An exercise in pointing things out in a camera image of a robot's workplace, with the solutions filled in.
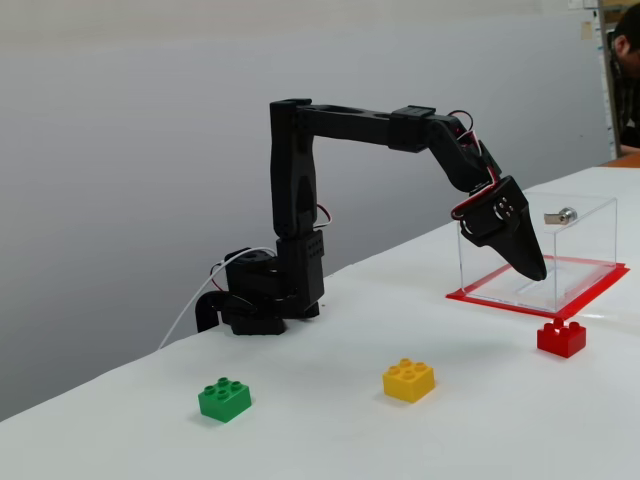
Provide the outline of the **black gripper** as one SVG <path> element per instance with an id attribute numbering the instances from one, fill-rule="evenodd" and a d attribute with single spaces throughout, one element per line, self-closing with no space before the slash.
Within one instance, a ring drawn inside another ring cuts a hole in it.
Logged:
<path id="1" fill-rule="evenodd" d="M 546 264 L 533 228 L 529 202 L 511 176 L 455 207 L 452 218 L 460 223 L 461 233 L 474 245 L 494 248 L 530 280 L 546 279 Z"/>

